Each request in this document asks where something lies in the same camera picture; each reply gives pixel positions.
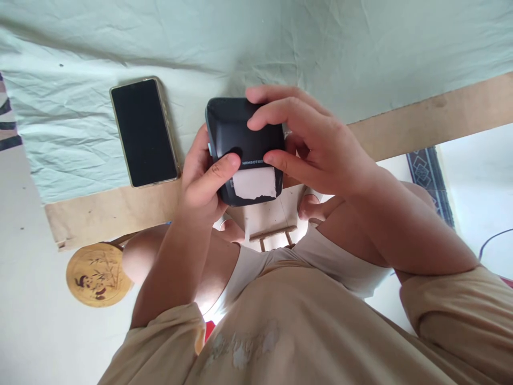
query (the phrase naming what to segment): cable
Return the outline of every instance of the cable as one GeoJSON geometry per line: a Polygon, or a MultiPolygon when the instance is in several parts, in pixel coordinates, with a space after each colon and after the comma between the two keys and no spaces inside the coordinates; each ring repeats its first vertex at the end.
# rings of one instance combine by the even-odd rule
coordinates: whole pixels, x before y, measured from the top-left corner
{"type": "Polygon", "coordinates": [[[485,246],[488,244],[488,242],[491,241],[493,238],[498,237],[499,235],[502,235],[502,234],[510,232],[510,231],[513,231],[513,229],[504,230],[503,232],[500,232],[500,233],[495,234],[495,235],[491,236],[490,238],[488,238],[486,240],[486,242],[483,243],[483,246],[481,246],[481,249],[479,250],[479,257],[478,257],[479,262],[481,262],[481,259],[483,257],[483,251],[485,250],[485,246]]]}

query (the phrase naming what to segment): wooden board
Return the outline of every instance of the wooden board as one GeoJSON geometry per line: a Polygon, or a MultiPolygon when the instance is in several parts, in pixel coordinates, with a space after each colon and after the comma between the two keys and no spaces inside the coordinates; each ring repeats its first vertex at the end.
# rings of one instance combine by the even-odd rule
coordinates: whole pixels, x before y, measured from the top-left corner
{"type": "MultiPolygon", "coordinates": [[[[375,160],[513,122],[513,72],[351,124],[375,160]]],[[[298,182],[285,179],[284,187],[298,182]]],[[[180,181],[122,187],[45,206],[60,250],[76,249],[173,218],[180,181]]]]}

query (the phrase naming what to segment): black phone screen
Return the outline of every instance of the black phone screen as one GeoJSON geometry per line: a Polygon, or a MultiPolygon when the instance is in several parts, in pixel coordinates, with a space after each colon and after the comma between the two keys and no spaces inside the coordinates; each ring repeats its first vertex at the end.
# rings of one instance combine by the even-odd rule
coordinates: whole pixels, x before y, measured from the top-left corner
{"type": "Polygon", "coordinates": [[[157,81],[113,88],[111,95],[132,185],[178,177],[157,81]]]}

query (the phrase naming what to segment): gold phone case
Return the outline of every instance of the gold phone case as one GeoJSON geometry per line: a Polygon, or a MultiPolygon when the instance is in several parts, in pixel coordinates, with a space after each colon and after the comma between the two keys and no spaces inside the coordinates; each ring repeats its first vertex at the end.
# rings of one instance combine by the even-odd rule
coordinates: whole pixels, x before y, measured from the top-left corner
{"type": "Polygon", "coordinates": [[[130,185],[134,188],[142,188],[142,187],[147,187],[147,186],[155,186],[156,184],[161,184],[164,182],[169,182],[169,181],[174,181],[174,180],[179,179],[182,176],[182,172],[180,170],[180,165],[176,161],[176,151],[175,151],[175,146],[174,146],[173,135],[171,133],[171,130],[169,129],[169,127],[170,127],[169,114],[167,112],[166,104],[164,103],[164,101],[166,100],[166,97],[165,97],[164,90],[162,88],[162,83],[160,82],[160,79],[156,76],[148,76],[147,78],[138,79],[136,81],[132,81],[129,83],[123,83],[118,86],[112,87],[109,90],[109,94],[111,96],[111,103],[112,103],[112,108],[114,110],[114,117],[116,118],[116,126],[118,127],[119,139],[121,140],[121,148],[123,148],[123,157],[125,158],[125,163],[127,165],[128,177],[130,178],[130,185]],[[130,175],[130,167],[128,167],[127,155],[125,154],[125,146],[123,144],[123,136],[121,134],[121,130],[119,129],[118,114],[116,113],[116,107],[114,106],[114,100],[112,99],[112,90],[116,89],[116,88],[129,86],[131,84],[141,83],[141,82],[147,81],[147,80],[154,80],[155,83],[157,84],[157,93],[159,95],[160,108],[162,109],[162,112],[164,114],[164,124],[166,125],[167,137],[169,139],[169,145],[171,146],[171,152],[173,154],[173,161],[175,163],[176,178],[167,179],[167,180],[163,180],[163,181],[159,181],[159,182],[155,182],[155,183],[145,184],[144,186],[135,187],[134,184],[132,183],[132,176],[130,175]]]}

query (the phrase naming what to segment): round wooden plate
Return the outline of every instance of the round wooden plate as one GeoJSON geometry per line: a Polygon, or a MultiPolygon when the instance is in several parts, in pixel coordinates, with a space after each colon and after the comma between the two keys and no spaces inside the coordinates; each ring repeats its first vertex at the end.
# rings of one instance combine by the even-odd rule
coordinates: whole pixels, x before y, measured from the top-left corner
{"type": "Polygon", "coordinates": [[[132,281],[121,268],[122,253],[108,243],[79,249],[66,269],[71,294],[93,307],[111,306],[121,301],[132,287],[132,281]]]}

